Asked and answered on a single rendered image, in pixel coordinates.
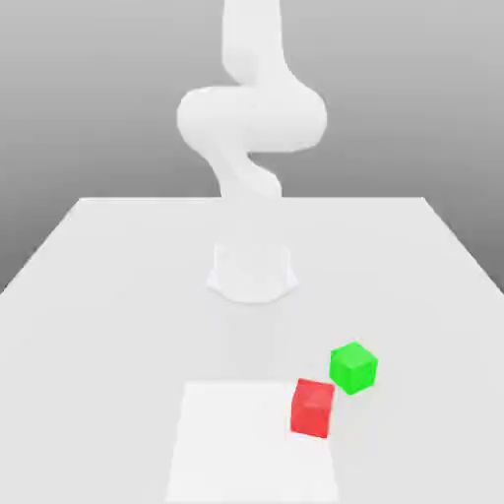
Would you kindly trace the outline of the small green cube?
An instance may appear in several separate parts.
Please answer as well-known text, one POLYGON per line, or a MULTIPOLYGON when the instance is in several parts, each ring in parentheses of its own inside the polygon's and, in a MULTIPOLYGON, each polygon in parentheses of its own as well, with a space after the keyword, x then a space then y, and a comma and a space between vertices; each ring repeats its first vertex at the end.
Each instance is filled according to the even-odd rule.
POLYGON ((371 387, 376 378, 378 358, 359 342, 331 351, 329 377, 346 394, 371 387))

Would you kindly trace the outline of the small red cube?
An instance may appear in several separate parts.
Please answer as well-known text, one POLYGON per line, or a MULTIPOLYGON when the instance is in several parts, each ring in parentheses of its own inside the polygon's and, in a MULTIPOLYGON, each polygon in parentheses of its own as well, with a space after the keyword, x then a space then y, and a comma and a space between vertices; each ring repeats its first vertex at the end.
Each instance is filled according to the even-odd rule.
POLYGON ((291 399, 290 430, 326 439, 334 395, 334 384, 299 378, 291 399))

